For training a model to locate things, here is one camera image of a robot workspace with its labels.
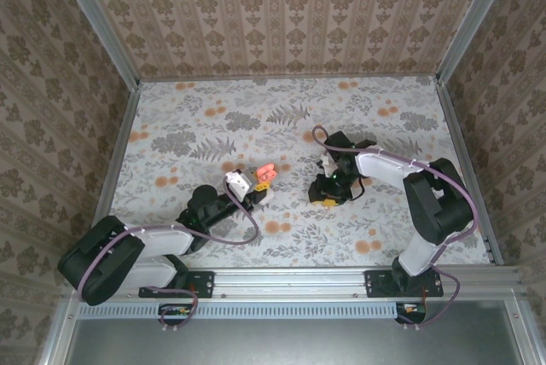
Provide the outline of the pink earbud charging case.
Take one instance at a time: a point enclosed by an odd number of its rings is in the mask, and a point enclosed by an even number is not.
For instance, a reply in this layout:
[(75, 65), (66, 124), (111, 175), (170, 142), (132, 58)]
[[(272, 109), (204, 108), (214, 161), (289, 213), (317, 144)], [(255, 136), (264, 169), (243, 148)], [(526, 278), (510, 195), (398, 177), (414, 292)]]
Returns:
[(276, 175), (277, 172), (275, 170), (275, 165), (272, 163), (269, 163), (267, 165), (260, 166), (256, 172), (256, 178), (261, 183), (266, 183), (272, 181)]

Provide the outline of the aluminium arm base beam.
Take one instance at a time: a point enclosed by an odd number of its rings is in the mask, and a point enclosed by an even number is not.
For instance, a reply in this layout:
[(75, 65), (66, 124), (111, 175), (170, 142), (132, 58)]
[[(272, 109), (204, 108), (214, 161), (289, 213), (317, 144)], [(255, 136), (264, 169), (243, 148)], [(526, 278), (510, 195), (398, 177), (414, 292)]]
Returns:
[[(269, 268), (269, 269), (189, 269), (213, 271), (215, 274), (212, 298), (240, 300), (288, 299), (349, 299), (369, 298), (366, 294), (364, 272), (386, 267), (349, 268)], [(496, 265), (447, 265), (435, 268), (441, 275), (443, 297), (456, 295), (460, 299), (502, 300), (525, 295), (518, 270)], [(140, 288), (126, 289), (108, 300), (140, 298)], [(417, 298), (377, 298), (403, 300)]]

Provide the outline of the floral patterned table covering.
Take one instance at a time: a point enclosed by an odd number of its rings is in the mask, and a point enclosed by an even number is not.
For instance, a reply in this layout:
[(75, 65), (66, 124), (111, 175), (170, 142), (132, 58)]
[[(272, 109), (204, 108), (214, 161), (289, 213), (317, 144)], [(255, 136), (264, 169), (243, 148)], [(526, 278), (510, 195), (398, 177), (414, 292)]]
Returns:
[(431, 78), (144, 84), (111, 212), (132, 225), (171, 223), (198, 186), (272, 163), (274, 198), (251, 219), (216, 225), (188, 266), (388, 265), (414, 232), (402, 191), (370, 178), (343, 206), (308, 200), (319, 142), (336, 131), (408, 159), (457, 159)]

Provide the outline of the black wiring connector box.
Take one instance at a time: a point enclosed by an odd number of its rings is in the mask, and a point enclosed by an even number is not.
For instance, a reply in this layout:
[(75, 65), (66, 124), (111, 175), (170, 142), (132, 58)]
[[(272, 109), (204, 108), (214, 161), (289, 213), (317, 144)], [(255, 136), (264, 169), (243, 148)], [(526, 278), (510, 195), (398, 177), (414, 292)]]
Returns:
[(424, 303), (396, 303), (397, 317), (395, 321), (400, 324), (421, 324), (427, 315)]
[(180, 326), (195, 313), (193, 304), (163, 304), (158, 308), (159, 321), (167, 326)]

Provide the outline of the grey sheet metal panel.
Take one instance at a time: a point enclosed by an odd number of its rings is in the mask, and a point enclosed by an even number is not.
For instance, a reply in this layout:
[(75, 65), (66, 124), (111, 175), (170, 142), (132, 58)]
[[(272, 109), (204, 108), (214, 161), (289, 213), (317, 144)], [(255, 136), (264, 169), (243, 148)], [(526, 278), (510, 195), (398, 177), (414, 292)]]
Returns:
[(522, 365), (503, 306), (462, 302), (434, 324), (393, 320), (86, 320), (66, 365)]

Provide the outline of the aluminium table edge rail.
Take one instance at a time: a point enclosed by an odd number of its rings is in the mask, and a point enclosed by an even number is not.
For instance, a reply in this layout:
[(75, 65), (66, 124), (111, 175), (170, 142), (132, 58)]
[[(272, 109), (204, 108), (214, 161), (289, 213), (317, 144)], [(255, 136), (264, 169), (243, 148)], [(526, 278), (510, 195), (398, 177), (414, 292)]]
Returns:
[(119, 128), (119, 134), (115, 143), (112, 158), (107, 170), (107, 175), (102, 187), (102, 192), (97, 203), (96, 213), (93, 224), (98, 223), (107, 216), (113, 204), (116, 187), (119, 180), (119, 174), (123, 165), (125, 151), (130, 139), (131, 127), (137, 114), (137, 106), (140, 99), (140, 91), (135, 88), (131, 91), (125, 109), (125, 114)]
[(479, 218), (479, 230), (485, 249), (490, 261), (495, 265), (504, 265), (500, 247), (498, 245), (491, 220), (487, 212), (482, 193), (479, 188), (478, 180), (475, 176), (472, 161), (468, 154), (466, 144), (462, 135), (461, 127), (458, 123), (456, 112), (451, 102), (449, 92), (445, 84), (439, 81), (435, 82), (439, 102), (444, 112), (444, 118), (448, 126), (454, 149), (462, 170), (462, 176), (470, 196), (476, 205)]
[(242, 81), (242, 80), (277, 80), (277, 79), (362, 79), (362, 78), (408, 78), (425, 77), (438, 79), (435, 73), (336, 73), (336, 74), (265, 74), (265, 75), (224, 75), (224, 76), (193, 76), (193, 77), (163, 77), (140, 78), (139, 84), (166, 83), (166, 82), (216, 82), (216, 81)]

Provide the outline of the aluminium frame bar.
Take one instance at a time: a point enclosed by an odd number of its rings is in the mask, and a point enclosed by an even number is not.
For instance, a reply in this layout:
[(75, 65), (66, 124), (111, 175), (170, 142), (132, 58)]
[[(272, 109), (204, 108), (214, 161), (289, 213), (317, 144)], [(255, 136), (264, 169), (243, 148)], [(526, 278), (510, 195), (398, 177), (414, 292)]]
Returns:
[(511, 298), (505, 300), (504, 304), (523, 365), (546, 365), (546, 345), (529, 303)]
[(72, 293), (62, 298), (53, 316), (38, 365), (65, 365), (77, 322), (79, 300)]

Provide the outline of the aluminium frame post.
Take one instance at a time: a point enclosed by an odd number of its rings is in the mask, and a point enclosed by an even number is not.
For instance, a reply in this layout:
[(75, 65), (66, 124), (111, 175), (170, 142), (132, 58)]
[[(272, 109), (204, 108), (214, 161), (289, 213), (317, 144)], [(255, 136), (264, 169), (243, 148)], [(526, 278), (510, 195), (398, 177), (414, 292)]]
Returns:
[(123, 48), (120, 38), (109, 23), (99, 0), (76, 0), (91, 24), (102, 46), (119, 72), (130, 92), (137, 90), (140, 76)]
[(439, 65), (439, 69), (436, 72), (440, 84), (447, 84), (450, 77), (453, 75), (457, 65), (469, 48), (469, 44), (479, 30), (479, 27), (494, 1), (495, 0), (473, 0), (470, 3), (468, 11), (464, 16), (461, 25), (459, 25), (456, 34)]

